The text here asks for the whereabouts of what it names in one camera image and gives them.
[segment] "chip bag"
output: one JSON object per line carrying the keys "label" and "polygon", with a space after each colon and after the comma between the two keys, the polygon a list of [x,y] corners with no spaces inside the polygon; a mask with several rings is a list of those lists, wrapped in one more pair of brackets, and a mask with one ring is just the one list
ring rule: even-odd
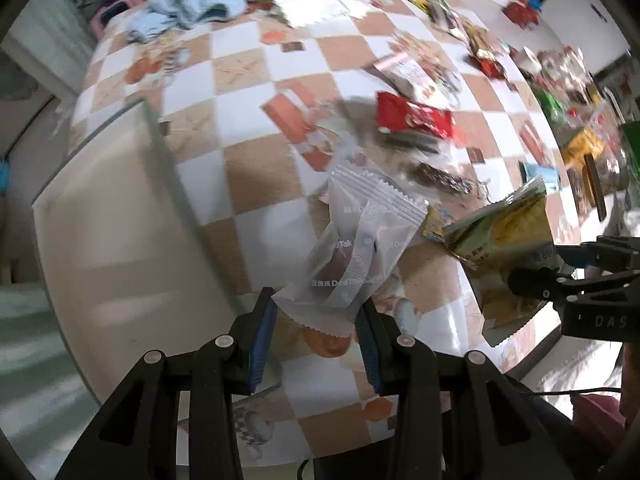
{"label": "chip bag", "polygon": [[511,292],[511,269],[559,267],[545,207],[545,182],[539,175],[504,200],[443,228],[484,316],[482,335],[492,346],[519,330],[540,306],[539,300]]}

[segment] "blue towel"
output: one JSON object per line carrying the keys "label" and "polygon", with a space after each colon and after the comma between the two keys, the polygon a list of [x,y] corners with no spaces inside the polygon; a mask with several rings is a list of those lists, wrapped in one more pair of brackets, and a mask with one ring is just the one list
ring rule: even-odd
{"label": "blue towel", "polygon": [[147,43],[169,28],[193,28],[201,22],[227,22],[254,0],[148,0],[127,29],[129,41]]}

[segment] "candy wrapper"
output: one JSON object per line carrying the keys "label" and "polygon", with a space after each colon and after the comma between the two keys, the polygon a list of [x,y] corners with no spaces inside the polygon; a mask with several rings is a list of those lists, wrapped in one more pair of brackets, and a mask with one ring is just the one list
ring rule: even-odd
{"label": "candy wrapper", "polygon": [[559,267],[545,206],[545,183],[536,176],[504,200],[443,228],[447,247],[471,282],[484,316],[482,334],[492,346],[519,330],[540,306],[511,292],[511,269]]}
{"label": "candy wrapper", "polygon": [[405,97],[434,108],[450,108],[451,102],[407,52],[399,52],[374,63]]}
{"label": "candy wrapper", "polygon": [[328,187],[331,221],[273,299],[296,322],[348,337],[360,306],[389,277],[426,215],[381,171],[340,163]]}
{"label": "candy wrapper", "polygon": [[467,23],[465,28],[469,35],[469,47],[474,56],[496,61],[496,56],[504,54],[500,41],[485,28],[470,23]]}
{"label": "candy wrapper", "polygon": [[384,133],[417,130],[441,139],[453,135],[453,118],[448,110],[438,110],[411,102],[389,92],[378,92],[378,129]]}

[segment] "tablecloth pattern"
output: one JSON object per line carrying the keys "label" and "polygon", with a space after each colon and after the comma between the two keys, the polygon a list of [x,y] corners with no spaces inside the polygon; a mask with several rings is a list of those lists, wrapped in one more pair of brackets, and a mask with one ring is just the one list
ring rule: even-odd
{"label": "tablecloth pattern", "polygon": [[[449,2],[481,25],[459,0]],[[78,99],[70,146],[123,104],[146,97],[168,121],[166,141],[198,222],[249,309],[263,286],[287,283],[328,222],[328,209],[312,197],[326,175],[309,166],[261,107],[300,83],[321,100],[372,102],[376,91],[393,91],[363,68],[391,53],[396,29],[429,42],[443,64],[463,75],[454,117],[465,134],[456,150],[464,171],[479,180],[491,176],[494,201],[520,187],[518,163],[533,160],[517,132],[529,121],[561,173],[562,189],[548,197],[546,208],[554,238],[579,242],[574,199],[554,136],[510,58],[500,62],[515,91],[489,81],[468,62],[463,44],[432,28],[402,0],[361,20],[297,30],[268,17],[259,4],[250,10],[234,22],[171,31],[148,45],[127,44],[124,30],[135,10],[112,20]],[[283,52],[281,43],[292,41],[302,42],[304,50]],[[162,66],[154,63],[156,53],[167,49],[172,54]],[[463,354],[479,348],[507,370],[534,345],[529,323],[489,347],[460,264],[433,242],[409,247],[377,296],[391,311],[401,298],[414,304],[421,316],[417,337],[434,350]],[[281,383],[236,406],[245,465],[325,456],[391,436],[397,400],[373,393],[353,338],[324,337],[281,313],[271,351]]]}

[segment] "beige tile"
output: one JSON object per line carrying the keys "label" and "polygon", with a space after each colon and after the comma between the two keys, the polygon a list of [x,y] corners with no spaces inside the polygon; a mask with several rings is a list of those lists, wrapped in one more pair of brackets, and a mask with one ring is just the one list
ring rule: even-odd
{"label": "beige tile", "polygon": [[461,295],[458,261],[441,244],[425,242],[407,248],[398,267],[404,295],[418,312],[430,312]]}
{"label": "beige tile", "polygon": [[161,88],[148,88],[143,90],[138,90],[133,94],[128,95],[125,98],[126,103],[132,103],[136,99],[141,97],[146,99],[146,102],[149,103],[149,106],[158,114],[158,116],[162,116],[162,92],[164,92]]}
{"label": "beige tile", "polygon": [[224,148],[226,181],[236,214],[302,197],[287,139],[276,134]]}
{"label": "beige tile", "polygon": [[332,455],[371,443],[359,403],[300,418],[298,422],[314,456]]}
{"label": "beige tile", "polygon": [[121,48],[126,47],[128,44],[129,41],[127,41],[126,32],[120,32],[119,34],[116,34],[111,40],[111,45],[109,47],[109,50],[107,51],[107,55],[119,51]]}
{"label": "beige tile", "polygon": [[406,14],[413,16],[413,11],[407,6],[405,0],[392,0],[390,4],[380,7],[380,10],[391,12],[392,14]]}
{"label": "beige tile", "polygon": [[520,171],[520,163],[526,162],[527,158],[524,155],[521,156],[506,156],[503,158],[504,164],[509,172],[509,178],[511,179],[511,185],[513,189],[519,189],[522,187],[522,172]]}
{"label": "beige tile", "polygon": [[478,105],[483,112],[503,112],[504,107],[495,93],[494,87],[484,75],[462,76],[472,91]]}
{"label": "beige tile", "polygon": [[391,36],[396,26],[384,12],[369,12],[364,18],[353,20],[364,36]]}
{"label": "beige tile", "polygon": [[485,159],[500,156],[494,134],[482,112],[453,112],[453,118],[465,146],[480,149]]}
{"label": "beige tile", "polygon": [[314,352],[302,337],[302,325],[278,310],[278,318],[271,337],[270,353],[279,361],[297,359]]}
{"label": "beige tile", "polygon": [[189,57],[187,61],[180,66],[180,69],[197,65],[211,57],[210,38],[211,36],[209,34],[202,34],[182,44],[182,48],[188,49]]}
{"label": "beige tile", "polygon": [[289,41],[307,40],[311,37],[306,27],[291,28],[284,22],[271,16],[258,20],[260,42],[263,44],[279,44]]}
{"label": "beige tile", "polygon": [[329,225],[329,206],[324,202],[320,202],[316,197],[312,196],[306,199],[306,206],[311,217],[311,223],[318,238],[324,233]]}
{"label": "beige tile", "polygon": [[214,120],[213,99],[191,105],[165,117],[169,121],[167,145],[176,163],[220,147]]}
{"label": "beige tile", "polygon": [[213,60],[216,92],[219,94],[249,88],[270,80],[269,70],[260,48]]}
{"label": "beige tile", "polygon": [[[329,73],[282,79],[276,81],[275,85],[279,92],[285,89],[297,89],[299,88],[298,85],[302,85],[313,95],[315,102],[335,101],[340,98],[338,87],[335,85],[333,76]],[[307,106],[311,106],[312,104],[313,103],[305,102]]]}
{"label": "beige tile", "polygon": [[218,268],[225,273],[233,292],[236,295],[251,292],[234,219],[225,218],[206,224],[202,231],[209,242]]}
{"label": "beige tile", "polygon": [[100,81],[95,87],[91,112],[102,110],[116,101],[124,99],[124,77],[126,70]]}
{"label": "beige tile", "polygon": [[362,36],[335,36],[316,41],[327,65],[334,71],[363,68],[376,60]]}
{"label": "beige tile", "polygon": [[484,342],[482,326],[484,317],[478,307],[478,302],[473,294],[466,294],[462,299],[465,306],[466,333],[469,338],[469,348],[476,348]]}
{"label": "beige tile", "polygon": [[102,70],[103,62],[104,60],[101,59],[100,61],[93,63],[89,67],[89,70],[86,71],[86,75],[84,76],[84,86],[82,87],[83,90],[90,88],[98,82],[98,76],[100,75],[100,70]]}

